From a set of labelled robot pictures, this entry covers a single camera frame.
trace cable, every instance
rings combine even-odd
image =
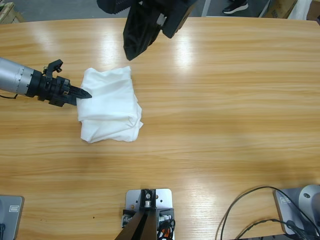
[[[237,197],[232,203],[231,205],[229,206],[228,210],[226,211],[225,213],[225,216],[224,216],[224,220],[223,220],[223,224],[222,224],[222,228],[221,228],[221,233],[220,233],[220,240],[223,240],[223,234],[224,234],[224,229],[225,229],[225,226],[226,226],[226,222],[227,222],[227,218],[228,218],[228,215],[230,213],[230,210],[231,208],[240,200],[242,199],[244,196],[254,192],[254,191],[257,191],[257,190],[260,190],[260,189],[274,189],[274,190],[277,190],[279,191],[281,194],[283,194],[286,198],[288,198],[291,203],[296,207],[296,209],[299,210],[299,212],[305,216],[305,218],[312,224],[312,226],[314,227],[314,229],[316,230],[317,234],[320,236],[320,231],[319,229],[317,228],[317,226],[314,224],[314,222],[292,201],[292,199],[287,195],[285,194],[283,191],[281,191],[280,189],[276,188],[276,187],[273,187],[273,186],[260,186],[260,187],[256,187],[250,191],[247,191],[245,192],[244,194],[242,194],[241,196]]]
[[[252,225],[250,225],[249,227],[247,227],[241,234],[239,234],[236,237],[236,240],[239,240],[246,232],[248,232],[251,228],[253,228],[254,226],[258,225],[258,224],[262,224],[262,223],[266,223],[266,222],[276,222],[276,223],[281,223],[286,225],[289,229],[291,229],[292,231],[294,231],[295,234],[297,234],[298,236],[300,236],[302,239],[308,239],[308,237],[305,235],[307,232],[304,229],[301,229],[299,227],[297,227],[293,222],[293,224],[290,224],[288,222],[285,221],[281,221],[278,219],[267,219],[267,220],[261,220],[258,222],[253,223]]]
[[[171,219],[170,221],[165,221],[159,227],[159,231],[156,236],[157,240],[163,240],[163,239],[173,240],[175,228],[176,228],[176,221],[174,219]]]
[[[4,99],[16,99],[18,96],[18,94],[16,94],[14,97],[11,97],[11,96],[2,96],[0,95],[0,98],[4,98]]]

